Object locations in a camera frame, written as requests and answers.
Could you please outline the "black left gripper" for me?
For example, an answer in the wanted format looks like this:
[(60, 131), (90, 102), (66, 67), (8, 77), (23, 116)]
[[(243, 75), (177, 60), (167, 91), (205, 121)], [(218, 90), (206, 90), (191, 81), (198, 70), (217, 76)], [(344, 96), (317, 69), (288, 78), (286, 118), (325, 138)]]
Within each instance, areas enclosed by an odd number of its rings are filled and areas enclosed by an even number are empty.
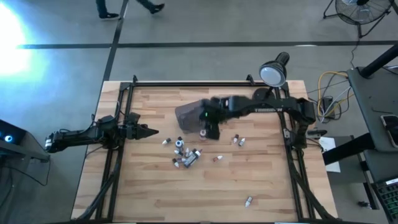
[(124, 126), (124, 135), (127, 139), (143, 139), (158, 134), (159, 131), (148, 127), (147, 124), (126, 124)]

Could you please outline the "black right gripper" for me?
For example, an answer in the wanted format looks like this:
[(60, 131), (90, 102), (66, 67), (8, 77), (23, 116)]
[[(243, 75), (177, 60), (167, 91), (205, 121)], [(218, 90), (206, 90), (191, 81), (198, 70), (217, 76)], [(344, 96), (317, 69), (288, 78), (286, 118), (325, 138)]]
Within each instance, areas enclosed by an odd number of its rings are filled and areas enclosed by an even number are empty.
[(212, 97), (210, 99), (202, 99), (201, 109), (201, 121), (207, 122), (207, 138), (219, 140), (220, 129), (218, 124), (227, 122), (227, 120), (231, 118), (229, 112), (229, 98)]

